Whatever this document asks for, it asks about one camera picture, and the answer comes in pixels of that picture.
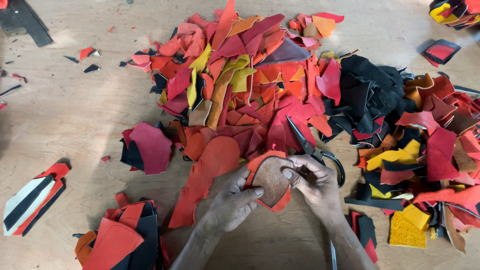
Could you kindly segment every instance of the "scissor blade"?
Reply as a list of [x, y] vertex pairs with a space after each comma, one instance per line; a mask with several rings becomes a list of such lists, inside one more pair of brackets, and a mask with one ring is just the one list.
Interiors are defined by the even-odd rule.
[[299, 141], [301, 147], [303, 148], [303, 151], [305, 151], [305, 154], [307, 154], [307, 155], [313, 154], [315, 152], [315, 149], [310, 145], [310, 143], [307, 141], [307, 139], [305, 139], [305, 137], [300, 132], [300, 130], [297, 128], [297, 126], [292, 122], [290, 117], [288, 117], [286, 114], [285, 114], [285, 116], [288, 120], [288, 123], [290, 124], [290, 127], [293, 130], [293, 133], [295, 134], [295, 137], [297, 137], [297, 140]]

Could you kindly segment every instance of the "wrist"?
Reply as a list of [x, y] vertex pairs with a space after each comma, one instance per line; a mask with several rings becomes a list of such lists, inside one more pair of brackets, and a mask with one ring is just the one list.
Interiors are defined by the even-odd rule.
[[207, 215], [208, 214], [203, 216], [197, 222], [197, 225], [195, 226], [195, 229], [194, 229], [194, 233], [198, 237], [204, 238], [204, 239], [222, 237], [225, 232], [223, 230], [220, 230], [216, 226], [214, 226], [212, 222], [209, 222]]

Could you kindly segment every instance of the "fingernail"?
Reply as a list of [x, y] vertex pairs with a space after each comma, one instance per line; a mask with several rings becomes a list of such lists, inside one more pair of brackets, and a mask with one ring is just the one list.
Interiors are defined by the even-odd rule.
[[264, 188], [263, 187], [258, 187], [255, 189], [255, 194], [260, 195], [264, 193]]
[[283, 173], [283, 176], [287, 177], [288, 179], [292, 177], [292, 172], [290, 171], [290, 169], [284, 169], [282, 173]]

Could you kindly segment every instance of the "forearm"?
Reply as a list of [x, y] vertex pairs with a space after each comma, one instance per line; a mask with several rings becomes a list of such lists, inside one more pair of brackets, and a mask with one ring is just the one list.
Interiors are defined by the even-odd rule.
[[342, 213], [322, 220], [332, 240], [336, 252], [336, 261], [340, 269], [372, 270], [374, 264], [360, 244], [357, 236], [348, 225]]
[[222, 235], [222, 232], [208, 230], [202, 222], [198, 222], [170, 270], [202, 270]]

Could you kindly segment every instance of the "wooden table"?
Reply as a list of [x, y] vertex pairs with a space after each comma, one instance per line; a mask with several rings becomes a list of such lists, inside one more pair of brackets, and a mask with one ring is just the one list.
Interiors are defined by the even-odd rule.
[[[5, 202], [32, 177], [60, 158], [69, 158], [73, 169], [66, 176], [67, 189], [26, 237], [0, 237], [0, 269], [79, 270], [72, 233], [99, 226], [107, 208], [116, 207], [114, 195], [124, 191], [132, 202], [141, 196], [160, 203], [160, 221], [171, 213], [184, 186], [191, 163], [176, 151], [161, 175], [128, 172], [120, 163], [121, 132], [144, 120], [165, 120], [158, 99], [148, 91], [149, 75], [132, 67], [119, 67], [139, 49], [150, 47], [146, 35], [165, 42], [174, 27], [197, 12], [207, 20], [225, 0], [213, 1], [124, 0], [30, 1], [50, 29], [54, 44], [37, 48], [30, 36], [0, 36], [0, 62], [10, 74], [25, 76], [28, 84], [5, 96], [8, 107], [0, 112], [0, 212]], [[282, 13], [283, 25], [298, 13], [332, 12], [345, 15], [333, 35], [322, 40], [319, 52], [338, 55], [361, 49], [359, 55], [378, 65], [409, 67], [415, 74], [437, 71], [450, 75], [456, 85], [478, 87], [480, 48], [474, 29], [455, 31], [438, 25], [428, 15], [424, 0], [238, 0], [240, 16]], [[444, 38], [462, 50], [445, 66], [434, 68], [420, 54], [424, 43]], [[101, 56], [75, 64], [63, 56], [78, 58], [80, 50], [93, 47]], [[14, 61], [9, 65], [3, 62]], [[83, 74], [90, 64], [101, 70]], [[0, 79], [1, 91], [18, 81]], [[336, 153], [346, 167], [347, 182], [341, 196], [349, 196], [363, 181], [353, 167], [358, 155], [343, 133], [319, 147]], [[111, 156], [103, 163], [100, 158]], [[208, 199], [198, 205], [200, 218], [222, 182], [215, 179]], [[478, 269], [480, 232], [467, 236], [467, 253], [455, 251], [446, 239], [427, 240], [427, 249], [389, 246], [389, 217], [380, 209], [343, 205], [373, 218], [377, 234], [377, 267], [396, 269]], [[189, 228], [166, 231], [164, 243], [175, 257], [187, 241]], [[324, 228], [312, 215], [299, 191], [279, 213], [259, 207], [235, 231], [226, 234], [206, 269], [330, 269], [329, 242]]]

